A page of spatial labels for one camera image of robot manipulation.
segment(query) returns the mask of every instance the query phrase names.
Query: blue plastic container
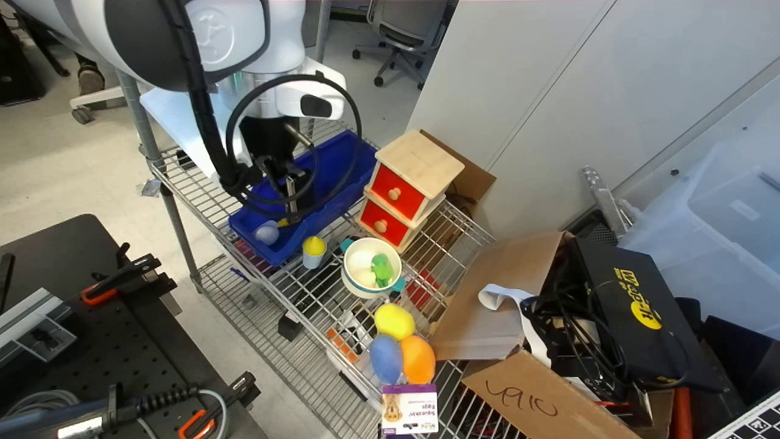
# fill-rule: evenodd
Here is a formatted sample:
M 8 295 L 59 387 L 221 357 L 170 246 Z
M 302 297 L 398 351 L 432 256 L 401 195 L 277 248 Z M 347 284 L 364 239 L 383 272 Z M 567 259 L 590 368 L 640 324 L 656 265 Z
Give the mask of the blue plastic container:
M 255 212 L 250 208 L 242 208 L 228 217 L 228 226 L 260 256 L 271 268 L 281 268 L 292 256 L 298 256 L 302 248 L 302 241 L 327 225 L 332 225 L 338 215 L 344 215 L 361 195 L 364 186 L 369 184 L 373 167 L 375 167 L 375 150 L 366 141 L 361 141 L 354 131 L 342 131 L 332 137 L 328 141 L 320 145 L 317 150 L 302 155 L 295 158 L 295 164 L 305 170 L 314 170 L 314 206 L 322 203 L 322 198 L 328 198 L 332 191 L 344 180 L 344 187 L 332 195 L 328 203 L 310 212 L 305 220 L 300 220 L 292 226 L 283 226 L 277 239 L 267 246 L 258 241 L 253 235 L 260 225 L 267 220 L 277 220 L 286 215 L 277 200 L 277 192 L 267 184 L 258 184 L 250 192 L 253 203 L 264 209 Z

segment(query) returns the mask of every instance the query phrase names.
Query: cardboard box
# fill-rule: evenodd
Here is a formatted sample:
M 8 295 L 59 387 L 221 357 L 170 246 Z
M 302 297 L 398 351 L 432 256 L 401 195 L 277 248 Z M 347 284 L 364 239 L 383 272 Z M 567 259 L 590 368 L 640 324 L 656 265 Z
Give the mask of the cardboard box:
M 432 326 L 436 357 L 483 362 L 466 372 L 464 385 L 532 439 L 635 437 L 521 350 L 514 302 L 504 300 L 494 312 L 477 302 L 487 284 L 539 294 L 561 241 L 564 235 L 551 231 L 486 248 L 468 268 L 443 317 Z

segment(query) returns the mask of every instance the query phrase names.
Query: white wall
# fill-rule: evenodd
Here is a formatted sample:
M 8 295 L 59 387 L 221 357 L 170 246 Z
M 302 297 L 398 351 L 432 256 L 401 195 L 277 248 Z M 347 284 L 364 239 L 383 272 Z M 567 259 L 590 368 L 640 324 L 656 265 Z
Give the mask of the white wall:
M 590 206 L 582 167 L 624 184 L 733 108 L 777 22 L 776 0 L 461 0 L 409 126 L 499 179 L 497 237 L 564 226 Z

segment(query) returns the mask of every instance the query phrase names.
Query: white container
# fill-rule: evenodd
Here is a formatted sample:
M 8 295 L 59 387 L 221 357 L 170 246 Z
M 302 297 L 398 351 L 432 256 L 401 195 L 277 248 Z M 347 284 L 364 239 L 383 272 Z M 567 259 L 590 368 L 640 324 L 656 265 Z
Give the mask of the white container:
M 722 145 L 622 239 L 650 255 L 678 297 L 780 340 L 780 150 Z

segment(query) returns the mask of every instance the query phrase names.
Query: metal pole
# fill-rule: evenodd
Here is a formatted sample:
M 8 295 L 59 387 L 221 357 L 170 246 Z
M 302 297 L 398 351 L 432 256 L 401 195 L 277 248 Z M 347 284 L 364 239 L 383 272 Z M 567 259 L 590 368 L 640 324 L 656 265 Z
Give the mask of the metal pole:
M 125 76 L 125 74 L 120 74 L 120 85 L 125 90 L 126 108 L 130 108 L 130 112 L 131 112 L 131 118 L 137 122 L 137 131 L 142 137 L 142 155 L 146 156 L 146 164 L 156 167 L 156 169 L 163 169 L 163 155 L 160 155 L 160 146 L 156 145 L 156 137 L 152 131 L 148 115 L 142 108 L 137 81 Z M 180 212 L 176 208 L 176 198 L 165 186 L 160 186 L 160 195 L 163 195 L 163 203 L 165 203 L 165 209 L 169 209 L 177 246 L 180 246 L 180 251 L 185 256 L 185 264 L 189 268 L 189 278 L 200 291 L 202 287 L 200 286 L 200 272 L 195 265 L 192 246 L 189 246 L 185 225 L 180 223 Z

